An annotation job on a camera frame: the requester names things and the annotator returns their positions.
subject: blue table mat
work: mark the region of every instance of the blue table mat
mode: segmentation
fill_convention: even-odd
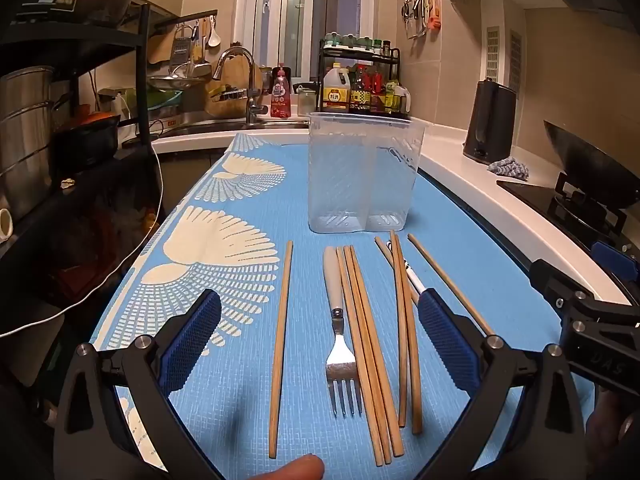
[[[307,145],[277,146],[238,133],[225,155],[146,245],[114,294],[92,342],[100,350],[114,349],[127,346],[137,335],[153,335],[167,318],[186,311],[204,288],[213,288],[222,298],[222,321],[185,387],[172,393],[170,401],[202,451],[228,480],[273,470],[305,453],[322,458],[326,479],[414,478],[453,427],[468,395],[455,388],[418,323],[424,432],[412,435],[408,416],[408,425],[401,430],[404,456],[377,468],[364,415],[334,418],[324,375],[334,336],[322,251],[328,245],[355,246],[397,407],[394,277],[374,243],[376,234],[319,235],[309,230],[306,183]],[[203,222],[217,231],[207,235]],[[225,232],[231,234],[225,238]],[[468,316],[406,239],[407,233],[425,245],[509,345],[540,351],[558,341],[559,319],[530,287],[526,275],[469,216],[420,176],[400,233],[404,256],[426,287],[436,288],[455,313]],[[387,234],[380,235],[388,239]],[[226,244],[226,252],[212,248],[209,239],[224,240],[220,243]],[[294,251],[278,457],[270,460],[271,366],[288,240],[293,240]],[[347,329],[346,338],[352,348]],[[574,378],[586,418],[593,409],[593,386]],[[118,395],[142,455],[161,465],[128,390],[118,388]],[[510,391],[477,466],[495,459],[519,395],[519,388]]]

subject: blue gripper pad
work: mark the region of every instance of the blue gripper pad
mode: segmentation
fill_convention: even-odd
[[[418,319],[454,384],[473,397],[481,382],[482,333],[468,317],[454,314],[434,288],[420,295],[417,308]]]
[[[591,257],[597,264],[613,272],[621,280],[635,282],[638,280],[638,264],[635,260],[619,250],[603,242],[596,242],[591,247]]]
[[[206,289],[186,313],[170,318],[160,329],[156,341],[164,351],[158,385],[166,397],[184,386],[221,315],[220,297]]]

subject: faucet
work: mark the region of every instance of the faucet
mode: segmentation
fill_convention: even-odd
[[[249,86],[246,89],[246,124],[248,126],[254,126],[254,124],[258,123],[256,115],[265,114],[268,110],[266,106],[258,106],[255,103],[255,98],[260,95],[260,89],[255,88],[254,85],[254,56],[252,56],[252,54],[243,46],[230,46],[220,55],[216,71],[213,73],[213,79],[220,81],[220,78],[222,78],[222,67],[229,56],[232,56],[233,54],[244,56],[249,63]]]

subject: wooden chopstick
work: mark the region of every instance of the wooden chopstick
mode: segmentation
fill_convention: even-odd
[[[398,308],[398,373],[400,379],[400,403],[398,405],[398,424],[401,428],[406,425],[406,361],[409,352],[406,340],[406,312],[404,309],[404,286],[402,274],[398,266],[398,243],[396,236],[391,231],[391,253],[394,261],[394,278],[396,280],[396,306]]]
[[[356,355],[356,366],[358,367],[358,380],[362,391],[362,402],[364,403],[364,411],[367,416],[367,424],[369,425],[369,434],[371,436],[371,445],[373,446],[373,457],[378,467],[384,463],[382,455],[382,443],[380,441],[380,432],[378,431],[378,422],[376,420],[376,412],[373,405],[373,394],[371,393],[371,384],[369,383],[369,374],[367,371],[367,363],[362,347],[362,338],[360,337],[360,325],[356,314],[355,305],[353,303],[353,291],[347,277],[346,261],[344,257],[344,248],[337,248],[338,264],[340,266],[340,278],[342,281],[342,291],[344,293],[344,303],[347,306],[347,319],[349,320],[349,329],[351,331],[351,342],[353,343],[353,353]]]
[[[280,418],[280,394],[282,392],[282,365],[284,362],[284,333],[287,325],[287,301],[289,301],[289,277],[291,276],[291,257],[293,242],[287,242],[278,306],[276,326],[276,344],[273,349],[273,368],[271,370],[271,402],[269,407],[269,458],[276,458],[278,447],[278,420]]]
[[[406,333],[409,343],[409,370],[411,373],[411,431],[413,434],[422,433],[422,389],[420,386],[420,359],[418,358],[418,338],[415,333],[414,306],[411,302],[409,278],[406,275],[404,256],[398,234],[393,233],[398,248],[398,267],[404,288],[404,313],[406,315]]]
[[[369,374],[369,384],[373,396],[373,407],[376,413],[376,422],[378,424],[378,432],[380,434],[380,443],[382,444],[382,455],[385,463],[391,464],[391,452],[389,449],[389,434],[387,429],[387,418],[385,416],[385,403],[382,396],[381,381],[378,374],[377,363],[373,354],[372,338],[368,330],[367,320],[365,318],[362,306],[362,293],[360,283],[358,282],[355,264],[353,261],[353,253],[351,248],[344,248],[344,255],[347,262],[347,272],[353,289],[353,300],[356,307],[356,316],[358,318],[358,326],[360,328],[360,338],[362,339],[362,347],[364,357],[367,363],[367,373]]]
[[[358,288],[360,289],[360,299],[362,301],[362,309],[366,320],[367,332],[370,336],[371,347],[378,372],[378,380],[380,381],[380,390],[382,392],[385,405],[386,423],[388,425],[389,435],[391,436],[391,447],[393,449],[394,456],[402,456],[404,455],[404,446],[402,444],[402,437],[400,437],[398,416],[396,415],[394,399],[391,394],[389,376],[386,374],[385,361],[382,357],[382,349],[380,348],[380,340],[378,339],[378,331],[376,330],[376,324],[373,320],[371,304],[369,303],[369,297],[367,296],[367,291],[364,286],[364,279],[362,277],[358,258],[356,257],[356,251],[353,246],[350,246],[349,249],[353,258],[353,267],[356,274]]]
[[[384,257],[386,258],[386,260],[389,262],[389,265],[393,269],[393,267],[394,267],[394,258],[393,258],[393,255],[391,254],[391,251],[386,246],[386,244],[380,239],[379,236],[376,236],[374,238],[374,240],[376,241],[376,245],[378,246],[378,248],[380,249],[382,254],[384,254]],[[418,295],[418,292],[415,290],[414,284],[411,283],[411,280],[409,280],[409,291],[411,292],[412,301],[414,302],[414,304],[417,305],[418,304],[418,300],[420,299],[420,296]]]
[[[451,278],[447,276],[447,273],[442,270],[442,268],[438,265],[436,260],[427,252],[422,244],[418,241],[418,239],[412,234],[408,235],[409,241],[415,245],[415,248],[418,249],[420,254],[424,257],[425,260],[429,263],[433,270],[435,270],[438,275],[441,277],[442,281],[447,284],[447,286],[451,289],[451,291],[456,295],[456,298],[462,303],[462,305],[466,308],[466,311],[471,314],[471,317],[478,323],[478,326],[482,329],[486,336],[494,335],[495,332],[491,329],[489,324],[484,320],[484,318],[480,315],[480,313],[474,308],[471,302],[467,299],[467,297],[462,293],[462,291],[456,286],[455,283],[451,281]]]

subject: black kettle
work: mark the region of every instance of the black kettle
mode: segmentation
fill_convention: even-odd
[[[463,153],[483,164],[511,154],[516,93],[491,79],[478,82]]]

